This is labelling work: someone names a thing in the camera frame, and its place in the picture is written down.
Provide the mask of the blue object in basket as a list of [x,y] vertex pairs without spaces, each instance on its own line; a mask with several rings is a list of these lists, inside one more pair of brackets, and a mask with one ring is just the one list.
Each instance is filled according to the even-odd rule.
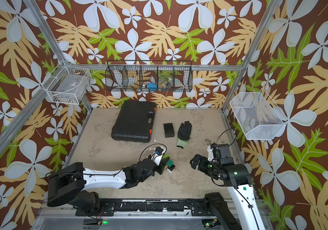
[[158,89],[158,86],[154,83],[150,83],[150,84],[147,85],[147,89],[150,92],[155,92]]

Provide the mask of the black plastic tool case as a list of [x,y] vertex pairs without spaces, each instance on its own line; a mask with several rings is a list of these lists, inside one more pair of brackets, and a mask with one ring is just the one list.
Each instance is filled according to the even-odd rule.
[[124,102],[111,131],[112,139],[149,143],[155,113],[156,103],[154,102]]

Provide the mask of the clear plastic in basket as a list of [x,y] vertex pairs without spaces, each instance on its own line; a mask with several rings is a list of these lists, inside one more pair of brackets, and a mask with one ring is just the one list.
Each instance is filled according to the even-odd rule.
[[173,87],[173,78],[170,75],[163,75],[158,78],[158,91],[168,91]]

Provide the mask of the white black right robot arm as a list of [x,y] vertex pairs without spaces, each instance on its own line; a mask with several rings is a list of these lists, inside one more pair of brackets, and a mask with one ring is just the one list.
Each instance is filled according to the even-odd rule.
[[254,196],[251,176],[243,164],[236,164],[231,156],[229,144],[213,143],[207,148],[208,156],[195,155],[190,160],[193,169],[203,172],[211,178],[223,182],[235,205],[239,221],[229,211],[220,193],[209,193],[204,198],[204,210],[216,216],[225,230],[264,230]]

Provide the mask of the black green work glove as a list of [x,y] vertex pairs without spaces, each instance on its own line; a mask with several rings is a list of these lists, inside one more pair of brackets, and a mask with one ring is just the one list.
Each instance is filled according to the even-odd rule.
[[184,148],[188,141],[190,140],[190,135],[192,132],[192,124],[189,121],[185,121],[179,127],[177,133],[177,147]]

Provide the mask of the dark green lego brick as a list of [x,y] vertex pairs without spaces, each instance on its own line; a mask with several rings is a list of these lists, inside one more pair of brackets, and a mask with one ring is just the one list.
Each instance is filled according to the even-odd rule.
[[175,165],[174,165],[174,162],[172,160],[169,160],[166,164],[167,168],[170,168],[170,169],[175,169]]

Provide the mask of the lime green lego brick front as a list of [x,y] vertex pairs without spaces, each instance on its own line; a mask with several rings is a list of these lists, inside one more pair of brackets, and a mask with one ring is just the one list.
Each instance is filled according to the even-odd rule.
[[169,155],[165,154],[163,157],[162,157],[162,161],[165,161],[166,159],[169,159]]

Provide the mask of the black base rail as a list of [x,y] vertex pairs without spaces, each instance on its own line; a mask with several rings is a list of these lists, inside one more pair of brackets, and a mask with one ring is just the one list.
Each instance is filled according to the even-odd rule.
[[78,217],[113,217],[118,212],[183,212],[186,216],[208,216],[204,199],[100,199],[100,206],[91,212],[76,210]]

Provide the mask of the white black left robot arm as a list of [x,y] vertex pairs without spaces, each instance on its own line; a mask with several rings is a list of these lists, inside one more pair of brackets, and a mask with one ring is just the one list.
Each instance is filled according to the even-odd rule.
[[153,156],[118,171],[91,170],[84,168],[83,163],[73,163],[50,175],[47,206],[67,204],[88,189],[136,187],[161,170],[161,161],[162,156]]

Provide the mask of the small black battery box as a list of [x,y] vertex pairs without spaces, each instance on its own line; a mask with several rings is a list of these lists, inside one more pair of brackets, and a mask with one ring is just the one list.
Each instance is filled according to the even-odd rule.
[[165,138],[171,138],[175,136],[175,131],[172,123],[164,124],[164,136]]

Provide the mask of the aluminium frame post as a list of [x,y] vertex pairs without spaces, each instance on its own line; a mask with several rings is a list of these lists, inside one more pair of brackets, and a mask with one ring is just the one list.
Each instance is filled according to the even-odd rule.
[[256,52],[256,50],[258,49],[258,46],[262,40],[262,37],[266,32],[266,28],[267,28],[268,24],[270,23],[270,21],[272,20],[278,5],[279,5],[279,1],[270,1],[270,4],[266,8],[265,14],[257,28],[255,36],[248,49],[248,52],[245,55],[245,59],[243,60],[242,65],[240,66],[240,69],[237,70],[238,73],[230,87],[230,90],[228,92],[226,100],[223,104],[223,107],[221,109],[222,112],[224,112],[226,109],[228,109],[228,107],[230,105],[230,101],[234,97],[234,93],[237,90],[238,84],[242,80],[244,75],[246,74],[248,65],[251,63],[251,58],[254,55],[254,53]]

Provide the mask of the white mesh basket right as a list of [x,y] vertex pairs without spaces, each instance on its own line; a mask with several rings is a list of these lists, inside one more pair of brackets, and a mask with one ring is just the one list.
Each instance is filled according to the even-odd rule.
[[240,90],[230,106],[247,140],[272,140],[286,127],[285,113],[265,89]]

